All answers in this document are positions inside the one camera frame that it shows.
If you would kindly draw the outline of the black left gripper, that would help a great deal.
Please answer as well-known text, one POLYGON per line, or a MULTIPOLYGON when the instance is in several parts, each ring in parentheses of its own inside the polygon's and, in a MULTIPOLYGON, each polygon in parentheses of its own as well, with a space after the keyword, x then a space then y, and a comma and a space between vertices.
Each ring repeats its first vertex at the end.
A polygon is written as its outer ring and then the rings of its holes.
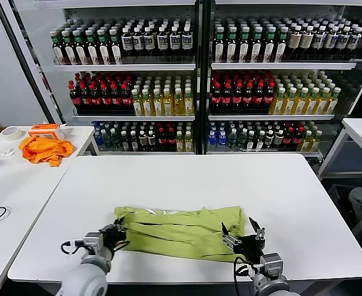
POLYGON ((116 219, 113 223, 100 229, 102 234, 102 249, 106 248, 115 253, 126 247, 130 242, 126 239, 126 230, 123 225, 124 218, 116 219))

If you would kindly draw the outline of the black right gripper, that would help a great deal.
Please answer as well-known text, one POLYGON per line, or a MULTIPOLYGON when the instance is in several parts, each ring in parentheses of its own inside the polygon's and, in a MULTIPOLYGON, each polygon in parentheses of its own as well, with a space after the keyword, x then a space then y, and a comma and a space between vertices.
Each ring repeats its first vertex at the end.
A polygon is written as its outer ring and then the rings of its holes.
POLYGON ((249 263, 260 263, 260 257, 263 255, 265 248, 265 228, 249 217, 250 224, 255 231, 255 235, 248 235, 236 238, 233 236, 224 223, 221 223, 222 240, 228 247, 234 247, 234 253, 243 255, 249 263))

